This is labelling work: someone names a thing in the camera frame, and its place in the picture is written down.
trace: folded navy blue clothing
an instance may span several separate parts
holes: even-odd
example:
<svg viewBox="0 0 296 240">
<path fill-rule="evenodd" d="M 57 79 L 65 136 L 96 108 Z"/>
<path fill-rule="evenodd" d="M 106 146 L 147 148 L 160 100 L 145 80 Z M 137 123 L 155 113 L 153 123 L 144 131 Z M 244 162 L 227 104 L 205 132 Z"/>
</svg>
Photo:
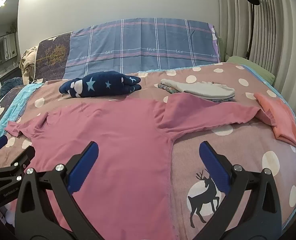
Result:
<svg viewBox="0 0 296 240">
<path fill-rule="evenodd" d="M 59 87 L 59 92 L 70 94 L 73 98 L 124 95 L 140 90 L 140 81 L 136 76 L 102 71 L 69 80 Z"/>
</svg>

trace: polka dot bed sheet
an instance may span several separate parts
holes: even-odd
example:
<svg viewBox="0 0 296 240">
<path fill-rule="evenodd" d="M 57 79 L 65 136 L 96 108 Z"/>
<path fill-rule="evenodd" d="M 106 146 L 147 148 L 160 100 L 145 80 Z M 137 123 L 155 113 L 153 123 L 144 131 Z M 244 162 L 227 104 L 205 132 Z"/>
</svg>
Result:
<svg viewBox="0 0 296 240">
<path fill-rule="evenodd" d="M 235 101 L 248 106 L 259 106 L 253 96 L 254 93 L 262 93 L 272 98 L 278 97 L 246 67 L 232 63 L 167 71 L 147 71 L 133 75 L 142 79 L 140 82 L 142 90 L 128 97 L 155 99 L 165 103 L 167 103 L 169 93 L 157 87 L 163 78 L 182 83 L 207 81 L 226 84 L 235 89 Z M 47 81 L 36 90 L 30 97 L 24 114 L 17 122 L 26 122 L 46 111 L 65 107 L 80 100 L 95 103 L 101 100 L 121 100 L 126 97 L 123 95 L 71 98 L 69 95 L 61 95 L 58 91 L 64 82 L 62 80 Z M 7 134 L 7 137 L 9 139 L 7 145 L 0 150 L 0 167 L 8 166 L 23 149 L 31 145 L 24 135 L 15 138 Z M 296 147 L 276 140 L 272 128 L 254 118 L 245 124 L 231 124 L 213 130 L 189 133 L 175 142 L 171 160 L 169 208 L 178 239 L 193 239 L 205 225 L 195 213 L 192 217 L 194 224 L 192 227 L 190 223 L 191 204 L 188 198 L 193 198 L 206 191 L 205 182 L 196 178 L 196 173 L 201 172 L 206 178 L 209 176 L 198 151 L 199 144 L 205 140 L 217 153 L 225 155 L 232 164 L 240 164 L 248 171 L 260 172 L 263 168 L 271 169 L 279 193 L 282 223 L 285 225 L 296 208 Z M 225 195 L 217 188 L 216 191 L 216 199 L 219 199 L 220 204 Z M 238 224 L 248 197 L 249 192 L 245 192 L 229 228 Z M 212 204 L 204 204 L 200 215 L 206 222 L 209 221 L 213 215 Z"/>
</svg>

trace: folded pink cloth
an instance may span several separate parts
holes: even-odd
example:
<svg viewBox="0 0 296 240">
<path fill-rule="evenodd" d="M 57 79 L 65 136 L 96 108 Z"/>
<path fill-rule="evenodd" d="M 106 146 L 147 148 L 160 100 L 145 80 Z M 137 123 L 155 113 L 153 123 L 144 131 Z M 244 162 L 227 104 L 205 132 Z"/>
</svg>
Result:
<svg viewBox="0 0 296 240">
<path fill-rule="evenodd" d="M 296 123 L 292 111 L 280 99 L 272 99 L 260 93 L 254 97 L 265 112 L 270 111 L 276 121 L 273 131 L 277 140 L 284 141 L 296 147 Z"/>
</svg>

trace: folded white clothing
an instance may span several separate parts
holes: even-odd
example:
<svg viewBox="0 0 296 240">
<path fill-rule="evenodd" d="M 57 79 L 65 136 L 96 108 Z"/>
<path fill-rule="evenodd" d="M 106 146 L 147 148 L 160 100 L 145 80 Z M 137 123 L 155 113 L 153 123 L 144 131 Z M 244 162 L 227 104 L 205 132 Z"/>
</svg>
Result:
<svg viewBox="0 0 296 240">
<path fill-rule="evenodd" d="M 193 84 L 185 84 L 169 79 L 162 79 L 161 83 L 173 87 L 180 92 L 197 95 L 207 100 L 226 99 L 235 96 L 235 89 L 223 84 L 213 84 L 212 82 L 202 81 Z"/>
</svg>

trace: green pillow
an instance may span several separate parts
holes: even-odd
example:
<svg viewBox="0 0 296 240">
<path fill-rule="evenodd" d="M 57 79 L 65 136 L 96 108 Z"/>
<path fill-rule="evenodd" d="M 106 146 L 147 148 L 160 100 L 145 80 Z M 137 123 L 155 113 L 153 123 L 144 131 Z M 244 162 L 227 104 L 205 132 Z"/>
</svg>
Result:
<svg viewBox="0 0 296 240">
<path fill-rule="evenodd" d="M 255 64 L 245 58 L 238 57 L 238 56 L 231 56 L 231 57 L 229 57 L 227 62 L 238 64 L 238 65 L 246 65 L 246 66 L 250 67 L 251 69 L 255 70 L 259 76 L 261 76 L 263 79 L 265 79 L 271 85 L 273 84 L 273 82 L 275 80 L 275 76 L 272 73 L 270 73 L 269 71 L 265 70 L 261 66 Z"/>
</svg>

